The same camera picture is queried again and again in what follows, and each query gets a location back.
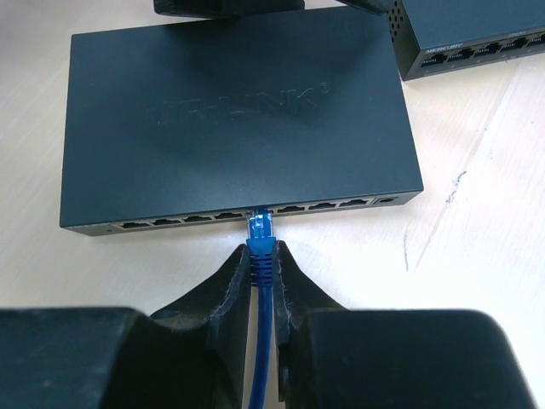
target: cable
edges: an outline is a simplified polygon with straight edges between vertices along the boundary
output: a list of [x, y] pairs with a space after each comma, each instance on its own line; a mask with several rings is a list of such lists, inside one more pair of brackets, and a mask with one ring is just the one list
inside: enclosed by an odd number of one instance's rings
[[253, 212], [248, 218], [252, 285], [258, 287], [257, 348], [255, 350], [254, 379], [249, 409], [262, 409], [267, 395], [269, 354], [273, 332], [273, 236], [272, 214], [268, 210]]

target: ethernet port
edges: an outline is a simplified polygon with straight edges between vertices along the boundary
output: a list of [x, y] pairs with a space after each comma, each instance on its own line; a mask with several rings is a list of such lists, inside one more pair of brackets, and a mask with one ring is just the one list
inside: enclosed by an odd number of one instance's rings
[[226, 220], [226, 219], [239, 219], [244, 217], [242, 213], [220, 213], [217, 216], [214, 216], [216, 220]]
[[449, 62], [467, 60], [471, 58], [473, 54], [474, 54], [474, 51], [472, 49], [463, 49], [462, 51], [458, 51], [457, 53], [451, 55], [449, 57]]
[[313, 204], [312, 206], [309, 206], [308, 209], [309, 210], [333, 209], [335, 208], [335, 206], [336, 205], [334, 203], [323, 202], [323, 203]]
[[512, 41], [511, 43], [507, 43], [503, 46], [502, 51], [511, 51], [514, 49], [522, 49], [526, 44], [528, 44], [528, 40], [526, 37], [517, 38], [516, 40]]
[[528, 43], [528, 47], [533, 47], [534, 45], [543, 45], [545, 44], [545, 34], [532, 38]]
[[278, 213], [293, 213], [293, 212], [296, 212], [296, 211], [304, 211], [304, 210], [305, 210], [304, 207], [287, 206], [287, 207], [284, 207], [283, 209], [278, 209], [277, 212]]
[[195, 223], [195, 222], [207, 222], [208, 220], [212, 220], [212, 218], [207, 216], [189, 216], [184, 219], [184, 222]]
[[341, 203], [340, 207], [363, 206], [363, 205], [367, 205], [368, 203], [369, 203], [369, 200], [354, 199], [354, 200], [349, 200], [347, 202]]
[[153, 226], [170, 226], [172, 224], [181, 224], [181, 222], [176, 219], [157, 219], [152, 224]]
[[121, 228], [149, 228], [149, 224], [147, 223], [138, 223], [138, 222], [127, 222], [127, 223], [123, 223], [121, 225]]
[[440, 64], [443, 64], [446, 60], [447, 60], [446, 55], [436, 54], [424, 60], [422, 64], [420, 65], [420, 67], [425, 68], [427, 66], [438, 66]]
[[483, 47], [482, 49], [478, 49], [475, 52], [475, 56], [482, 57], [484, 55], [493, 55], [497, 53], [501, 48], [502, 46], [499, 43], [488, 44], [486, 47]]

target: desk surface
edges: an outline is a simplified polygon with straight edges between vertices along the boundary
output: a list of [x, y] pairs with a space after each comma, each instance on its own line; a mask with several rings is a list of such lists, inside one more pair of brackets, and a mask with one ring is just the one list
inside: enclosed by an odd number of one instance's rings
[[[0, 0], [0, 307], [151, 313], [245, 240], [242, 222], [94, 239], [58, 228], [71, 34], [177, 20], [151, 0]], [[545, 407], [545, 55], [416, 80], [404, 94], [425, 192], [399, 208], [282, 217], [277, 235], [349, 308], [490, 314]]]

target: embossed logo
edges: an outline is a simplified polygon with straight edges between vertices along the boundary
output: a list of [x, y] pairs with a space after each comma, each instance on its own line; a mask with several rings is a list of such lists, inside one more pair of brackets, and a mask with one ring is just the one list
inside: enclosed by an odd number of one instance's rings
[[329, 94], [330, 84], [306, 89], [285, 89], [273, 95], [266, 92], [255, 94], [219, 96], [211, 100], [195, 99], [166, 101], [147, 111], [150, 120], [158, 125], [234, 119], [266, 112], [298, 114], [317, 108], [324, 95]]

